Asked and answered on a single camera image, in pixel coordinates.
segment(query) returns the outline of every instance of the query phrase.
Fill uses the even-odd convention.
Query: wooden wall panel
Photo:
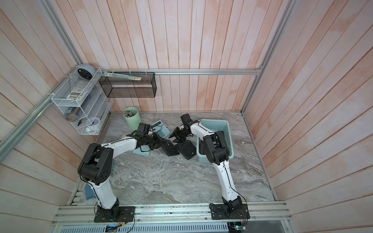
[[[97,13],[98,7],[92,5],[90,10]],[[103,30],[104,25],[98,18],[92,20],[96,20],[95,27],[84,28],[91,36],[92,29]],[[105,35],[98,39],[111,46]],[[0,141],[74,65],[39,1],[1,1]],[[0,164],[2,230],[47,232],[58,206],[70,198],[79,179],[77,167],[93,141],[92,136],[79,135],[51,107]]]
[[[311,4],[296,6],[245,118],[298,232],[370,232],[373,1]]]
[[[83,60],[104,69],[259,67],[287,3],[52,0]],[[251,80],[242,75],[163,75],[156,77],[154,99],[117,98],[113,109],[240,110]]]

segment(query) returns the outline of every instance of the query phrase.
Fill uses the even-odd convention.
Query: gray marble surface
[[[181,115],[183,113],[143,113],[141,119],[148,124],[161,119],[172,132],[175,127],[181,125]],[[237,191],[247,201],[273,201],[272,192],[241,114],[190,113],[190,117],[193,120],[203,118],[229,122],[234,148],[230,168]],[[122,115],[112,115],[104,142],[118,140],[130,131]],[[195,144],[195,136],[189,139]],[[200,164],[197,156],[187,160],[182,155],[169,157],[155,149],[147,157],[128,151],[113,160],[115,167],[109,179],[121,204],[222,201],[222,189],[213,165]],[[85,200],[85,195],[82,195],[79,205],[94,205],[96,202],[95,198]]]

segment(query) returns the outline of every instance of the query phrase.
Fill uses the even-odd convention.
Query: clear plastic bin
[[[229,155],[228,158],[231,160],[234,157],[233,152],[233,143],[232,143],[232,137],[231,137],[231,129],[229,128],[229,123],[226,120],[210,120],[210,119],[201,119],[200,123],[208,128],[209,130],[213,131],[223,131],[225,141],[227,142],[228,149],[229,149]],[[198,161],[201,164],[209,164],[209,160],[207,159],[206,155],[200,154],[200,139],[197,136],[197,156]]]

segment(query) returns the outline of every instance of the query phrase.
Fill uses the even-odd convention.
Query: light blue calculator
[[[158,120],[151,125],[153,126],[154,131],[157,132],[157,134],[161,136],[162,138],[166,138],[171,134],[167,126],[165,126],[161,120]]]

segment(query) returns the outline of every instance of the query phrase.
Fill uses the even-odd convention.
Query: black mesh basket
[[[155,97],[156,79],[153,72],[114,72],[141,77],[140,81],[102,76],[100,85],[107,97]]]

